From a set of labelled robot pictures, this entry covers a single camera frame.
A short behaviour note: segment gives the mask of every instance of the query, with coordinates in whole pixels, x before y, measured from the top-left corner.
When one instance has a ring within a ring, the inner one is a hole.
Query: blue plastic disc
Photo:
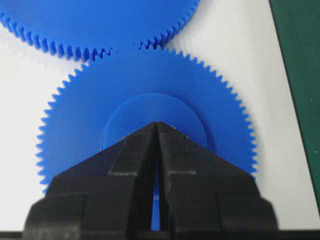
[[[163,46],[200,0],[1,0],[4,27],[29,45],[75,60],[110,49]]]
[[[205,129],[188,105],[169,95],[147,93],[127,100],[112,113],[103,132],[101,148],[110,147],[151,122],[167,123],[207,147]]]
[[[230,163],[255,172],[255,138],[245,107],[222,76],[196,58],[143,47],[97,58],[83,68],[63,82],[65,88],[58,88],[45,111],[38,145],[42,184],[148,121],[173,125]]]

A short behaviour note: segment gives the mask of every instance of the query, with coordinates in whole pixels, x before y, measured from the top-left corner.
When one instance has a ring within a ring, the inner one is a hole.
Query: plastic gear
[[[141,46],[164,46],[189,21],[200,0],[1,0],[5,28],[36,49],[95,60]]]
[[[58,88],[37,156],[42,184],[149,122],[174,126],[242,170],[253,173],[254,131],[222,76],[190,56],[158,47],[111,54],[83,65]]]

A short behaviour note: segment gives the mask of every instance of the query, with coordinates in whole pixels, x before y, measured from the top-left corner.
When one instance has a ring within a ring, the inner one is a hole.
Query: gear
[[[194,142],[248,173],[256,147],[247,114],[222,76],[203,62],[158,47],[111,54],[83,65],[63,81],[48,117],[37,156],[42,184],[120,141],[149,122],[174,126]]]
[[[111,49],[164,46],[189,21],[200,0],[1,0],[5,28],[61,58],[95,60]]]

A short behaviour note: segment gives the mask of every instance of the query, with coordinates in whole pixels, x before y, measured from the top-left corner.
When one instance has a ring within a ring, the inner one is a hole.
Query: green cutting mat
[[[270,5],[320,209],[320,0]]]

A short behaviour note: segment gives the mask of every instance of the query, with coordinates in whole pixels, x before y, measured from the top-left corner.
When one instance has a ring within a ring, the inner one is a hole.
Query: meshing gear teeth
[[[111,49],[163,47],[188,23],[199,1],[2,0],[0,20],[36,49],[86,61]]]
[[[255,137],[245,107],[203,62],[160,47],[89,61],[50,102],[38,145],[42,184],[148,122],[165,122],[253,173]]]

